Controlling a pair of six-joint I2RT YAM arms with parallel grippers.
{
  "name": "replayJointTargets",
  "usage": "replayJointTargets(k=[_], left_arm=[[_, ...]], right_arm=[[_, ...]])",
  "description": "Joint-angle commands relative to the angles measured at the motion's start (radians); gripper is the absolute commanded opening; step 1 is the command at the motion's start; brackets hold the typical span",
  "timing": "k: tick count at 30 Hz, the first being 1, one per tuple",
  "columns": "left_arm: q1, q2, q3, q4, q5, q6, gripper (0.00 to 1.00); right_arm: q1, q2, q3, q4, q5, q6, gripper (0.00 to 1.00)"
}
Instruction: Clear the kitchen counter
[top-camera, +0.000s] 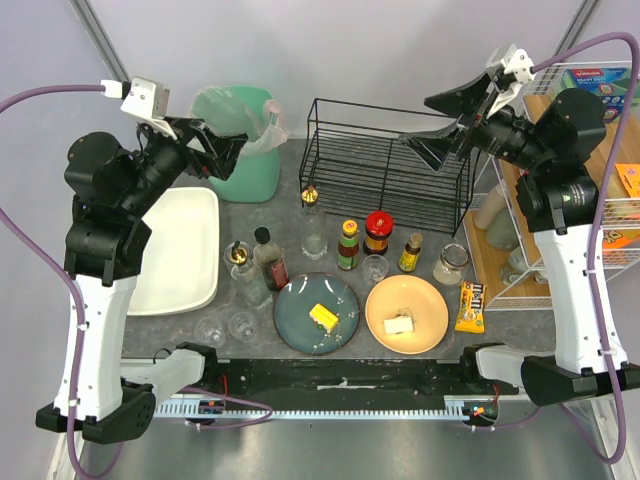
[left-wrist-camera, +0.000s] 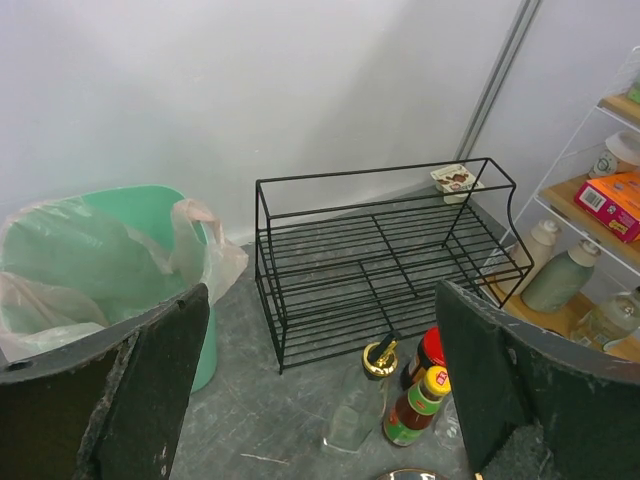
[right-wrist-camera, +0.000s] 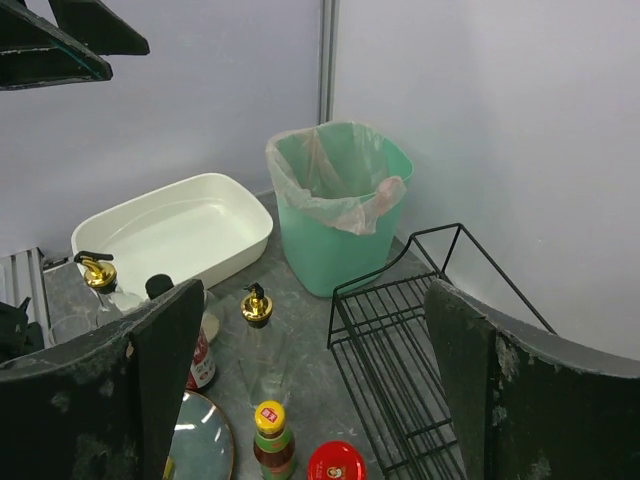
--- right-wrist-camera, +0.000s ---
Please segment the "glass oil bottle gold spout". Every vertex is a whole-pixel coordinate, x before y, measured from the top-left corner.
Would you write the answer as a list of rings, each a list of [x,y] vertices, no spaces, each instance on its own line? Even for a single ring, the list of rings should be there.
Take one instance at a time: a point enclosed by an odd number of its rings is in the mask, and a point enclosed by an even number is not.
[[[267,400],[283,405],[289,399],[289,335],[273,320],[274,302],[259,283],[245,287],[241,302],[245,322],[238,343],[238,363],[249,403],[257,407]]]

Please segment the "dark vinegar bottle black cap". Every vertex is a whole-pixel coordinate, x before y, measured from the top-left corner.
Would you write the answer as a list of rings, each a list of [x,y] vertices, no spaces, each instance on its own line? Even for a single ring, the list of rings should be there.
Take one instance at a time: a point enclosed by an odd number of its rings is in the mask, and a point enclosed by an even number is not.
[[[145,290],[148,298],[153,300],[174,287],[173,280],[169,275],[156,274],[151,276],[145,283]],[[200,326],[194,354],[192,357],[186,389],[189,391],[202,391],[215,377],[216,366],[209,345],[209,339],[204,327]]]

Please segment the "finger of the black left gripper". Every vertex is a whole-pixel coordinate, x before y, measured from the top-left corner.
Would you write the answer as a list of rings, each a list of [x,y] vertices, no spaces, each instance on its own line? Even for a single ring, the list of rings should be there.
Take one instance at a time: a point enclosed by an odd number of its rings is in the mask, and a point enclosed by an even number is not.
[[[51,0],[58,27],[98,55],[150,53],[148,41],[100,0]]]
[[[1,88],[108,81],[108,62],[22,1],[1,3]]]

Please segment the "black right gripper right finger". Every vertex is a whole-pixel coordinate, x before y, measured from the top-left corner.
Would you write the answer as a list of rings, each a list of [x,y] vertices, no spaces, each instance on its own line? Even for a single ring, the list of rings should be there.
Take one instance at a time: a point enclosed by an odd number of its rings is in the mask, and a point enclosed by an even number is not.
[[[436,280],[425,319],[470,479],[636,479],[639,363]]]

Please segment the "chili sauce jar red lid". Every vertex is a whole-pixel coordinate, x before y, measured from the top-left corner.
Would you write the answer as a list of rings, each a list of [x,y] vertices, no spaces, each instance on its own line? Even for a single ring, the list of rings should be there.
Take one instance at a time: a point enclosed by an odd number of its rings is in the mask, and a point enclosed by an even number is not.
[[[367,480],[367,467],[360,452],[343,441],[329,441],[311,455],[308,480]]]

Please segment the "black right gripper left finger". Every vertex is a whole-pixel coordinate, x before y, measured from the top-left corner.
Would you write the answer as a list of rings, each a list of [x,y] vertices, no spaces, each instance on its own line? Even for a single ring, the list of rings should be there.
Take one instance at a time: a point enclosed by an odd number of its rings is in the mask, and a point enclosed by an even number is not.
[[[161,478],[203,294],[185,281],[121,320],[2,363],[2,478]]]

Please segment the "sauce bottle yellow cap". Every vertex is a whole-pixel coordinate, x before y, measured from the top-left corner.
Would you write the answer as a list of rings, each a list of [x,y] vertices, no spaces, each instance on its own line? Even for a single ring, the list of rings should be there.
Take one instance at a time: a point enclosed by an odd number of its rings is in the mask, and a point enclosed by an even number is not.
[[[290,479],[296,469],[295,440],[283,405],[267,400],[254,413],[253,452],[263,479]]]

